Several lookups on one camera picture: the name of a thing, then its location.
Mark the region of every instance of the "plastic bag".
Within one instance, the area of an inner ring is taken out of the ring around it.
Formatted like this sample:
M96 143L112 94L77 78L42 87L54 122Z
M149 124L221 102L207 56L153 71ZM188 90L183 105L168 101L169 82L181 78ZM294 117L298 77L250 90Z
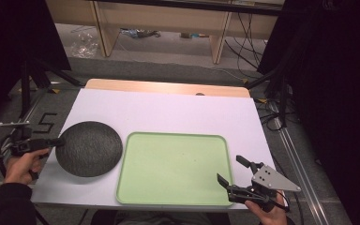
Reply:
M132 38L145 38L150 36L160 37L159 31L150 31L150 30L134 30L134 29L121 29L122 35L127 35Z
M92 58L96 55L98 40L89 33L81 32L78 41L71 45L71 54L74 57Z

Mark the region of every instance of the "white table surface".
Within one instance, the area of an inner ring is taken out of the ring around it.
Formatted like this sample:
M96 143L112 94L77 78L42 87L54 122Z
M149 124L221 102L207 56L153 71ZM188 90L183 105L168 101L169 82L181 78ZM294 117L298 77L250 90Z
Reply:
M98 121L115 129L124 149L128 135L134 131L220 135L227 141L232 180L240 187L251 185L252 172L235 161L237 155L275 168L252 98L82 89L62 132L83 121ZM121 166L122 159L115 168L101 176L78 177L61 168L53 149L35 184L31 201L36 204L121 209L247 209L239 203L228 207L123 205L115 198Z

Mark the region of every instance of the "person's arm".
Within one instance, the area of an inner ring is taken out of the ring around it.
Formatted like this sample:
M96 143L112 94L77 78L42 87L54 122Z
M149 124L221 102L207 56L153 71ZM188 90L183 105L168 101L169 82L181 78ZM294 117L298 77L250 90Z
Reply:
M49 149L12 157L7 162L7 175L0 187L0 224L37 224L35 206L31 203L32 172L39 172L39 156Z
M283 197L280 194L277 194L277 203L284 205ZM261 207L251 201L245 201L245 205L247 208L256 215L262 225L287 225L287 218L285 214L285 210L280 209L278 207L274 207L270 212L264 212Z

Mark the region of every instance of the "floor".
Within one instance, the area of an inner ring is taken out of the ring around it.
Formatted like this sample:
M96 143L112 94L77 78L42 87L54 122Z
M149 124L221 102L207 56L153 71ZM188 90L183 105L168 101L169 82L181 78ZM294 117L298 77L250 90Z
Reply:
M76 61L78 57L73 55L74 50L80 47L80 45L89 38L92 43L98 45L97 31L94 27L66 24L57 24L56 27L69 59ZM258 74L254 72L257 65L255 55L248 50L242 50L240 52L241 48L238 43L242 45L245 41L244 46L250 48L250 42L243 38L227 37L227 41L236 52L241 53L248 61L254 64L255 67L242 59L240 60L231 51L229 46L224 46L220 63L218 65L213 64L209 40L206 37L183 38L180 37L180 34L178 33L159 33L160 37L151 36L142 38L132 38L126 34L122 34L119 36L110 57L102 57L100 49L97 46L95 51L92 52L93 56L91 56L90 59L135 63L134 67L138 65L137 63L154 63L165 65L168 68L171 66L200 68L206 69L207 71L212 70L212 73L215 71L218 76L223 76L223 79L234 79L240 83L243 83L246 80L254 80L254 78L258 76ZM252 44L255 52L263 53L265 40L253 40ZM263 87L264 83L261 87L250 90L250 94L254 98L264 98L262 91ZM75 92L70 92L70 95L76 96ZM5 118L5 121L13 121L18 112L17 108L11 108L13 106L10 104L4 107L6 108L1 110L2 114L0 114L0 119ZM262 104L257 104L257 107L260 116L264 116L270 111L270 109L266 110ZM297 123L297 116L292 115L288 119L291 122L288 123L287 132L289 133L289 136L292 137L294 148L302 150L300 151L300 158L307 170L306 174L308 175L308 181L311 183L311 188L317 195L320 205L323 207L323 216L315 216L313 212L315 208L308 202L309 196L301 194L299 196L299 202L303 209L302 215L304 215L304 218L301 219L300 214L298 213L296 199L291 197L291 203L293 205L291 218L296 224L302 224L302 221L304 221L304 224L351 224L347 218L347 214L344 212L341 202L338 200L336 192L333 190L330 182L325 176L324 171L317 163L315 163L313 150L309 145L308 137L303 132L302 126ZM295 183L298 183L300 180L297 174L293 172L293 165L289 161L289 154L285 154L286 151L283 146L283 136L277 131L271 131L270 128L275 126L275 122L272 121L270 123L271 124L264 125L263 129L269 147L273 150L273 156L276 156L278 164L282 165L285 168L285 171L289 172L290 179ZM96 209L89 209L89 211L84 211L84 209L69 207L61 208L61 212L59 213L54 208L40 208L41 214L44 215L45 218L48 218L49 221L57 221L57 223L54 224L78 223L84 213L87 214L85 214L82 224L89 224L95 210ZM258 224L258 220L248 212L231 213L230 219L232 225L245 224L246 221L247 224Z

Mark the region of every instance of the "light green tray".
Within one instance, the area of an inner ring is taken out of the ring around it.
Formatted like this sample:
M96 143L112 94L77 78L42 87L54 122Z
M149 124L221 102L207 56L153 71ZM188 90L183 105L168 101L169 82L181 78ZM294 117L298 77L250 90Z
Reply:
M221 136L135 132L127 137L116 199L129 204L231 205L217 173L233 183Z

